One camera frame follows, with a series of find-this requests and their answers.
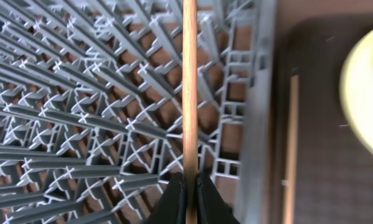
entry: wooden rod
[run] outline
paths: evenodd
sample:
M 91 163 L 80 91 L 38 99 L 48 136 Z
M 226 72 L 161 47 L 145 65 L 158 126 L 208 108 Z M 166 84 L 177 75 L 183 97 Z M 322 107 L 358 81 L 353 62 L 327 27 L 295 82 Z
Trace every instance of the wooden rod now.
M 286 186 L 283 204 L 283 224 L 294 223 L 295 185 L 298 149 L 298 76 L 291 78 L 288 115 Z
M 188 200 L 186 223 L 197 223 L 194 200 L 197 174 L 197 0 L 184 0 L 183 6 L 183 65 L 182 65 L 182 128 L 184 175 Z

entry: dark surface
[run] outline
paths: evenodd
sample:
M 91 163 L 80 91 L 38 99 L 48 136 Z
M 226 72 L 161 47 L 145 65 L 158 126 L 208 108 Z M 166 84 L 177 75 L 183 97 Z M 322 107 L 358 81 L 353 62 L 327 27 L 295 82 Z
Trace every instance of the dark surface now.
M 300 76 L 295 224 L 373 223 L 373 155 L 343 126 L 338 94 L 347 54 L 371 29 L 373 15 L 310 19 L 280 47 L 274 85 L 278 168 L 285 163 L 288 85 L 292 75 Z M 275 172 L 272 205 L 283 198 L 278 187 L 283 172 Z M 271 209 L 279 214 L 277 205 Z

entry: thin wooden stick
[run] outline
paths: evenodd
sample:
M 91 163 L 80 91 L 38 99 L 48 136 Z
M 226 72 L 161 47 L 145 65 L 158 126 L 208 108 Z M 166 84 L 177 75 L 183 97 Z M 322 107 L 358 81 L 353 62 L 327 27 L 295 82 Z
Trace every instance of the thin wooden stick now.
M 283 224 L 294 223 L 294 202 L 298 148 L 298 76 L 291 78 L 288 142 L 286 161 L 286 187 L 283 206 Z
M 197 4 L 196 0 L 184 0 L 183 17 L 183 65 L 182 65 L 182 127 L 184 151 L 184 175 L 187 182 L 188 201 L 186 223 L 197 223 L 194 201 L 197 174 Z

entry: blurry wooden stick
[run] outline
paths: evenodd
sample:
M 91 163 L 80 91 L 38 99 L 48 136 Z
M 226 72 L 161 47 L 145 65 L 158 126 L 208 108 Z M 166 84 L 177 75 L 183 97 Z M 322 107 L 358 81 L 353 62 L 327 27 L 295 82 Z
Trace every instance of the blurry wooden stick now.
M 283 206 L 283 224 L 294 224 L 294 203 L 298 148 L 298 76 L 291 78 L 290 108 L 286 160 L 286 186 Z
M 194 201 L 197 174 L 197 0 L 184 0 L 182 113 L 184 175 L 187 182 L 188 201 L 186 224 L 197 223 Z

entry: gray plastic crate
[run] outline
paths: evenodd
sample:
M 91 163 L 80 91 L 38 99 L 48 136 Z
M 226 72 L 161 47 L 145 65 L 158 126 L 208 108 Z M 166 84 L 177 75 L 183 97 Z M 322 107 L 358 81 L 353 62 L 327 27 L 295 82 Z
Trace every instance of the gray plastic crate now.
M 182 2 L 25 2 L 0 0 L 0 223 L 120 223 L 122 209 L 134 212 L 128 221 L 145 220 L 140 194 L 163 193 L 168 175 L 182 170 L 182 116 L 166 127 L 157 116 L 168 103 L 182 114 L 182 84 L 167 79 L 182 66 Z M 262 218 L 275 5 L 199 1 L 198 45 L 209 60 L 199 62 L 198 108 L 219 114 L 213 132 L 199 131 L 199 168 L 214 182 L 238 180 L 230 190 L 242 223 Z M 253 30 L 249 49 L 234 48 L 238 27 Z M 147 35 L 155 40 L 146 47 Z M 157 64 L 162 49 L 170 61 Z M 212 67 L 224 74 L 219 88 Z M 246 87 L 246 102 L 227 98 L 234 83 Z M 151 89 L 160 100 L 146 99 Z M 140 110 L 122 112 L 132 106 Z M 226 124 L 244 128 L 239 160 L 220 155 Z M 120 195 L 116 204 L 111 194 Z M 91 200 L 93 212 L 85 208 Z

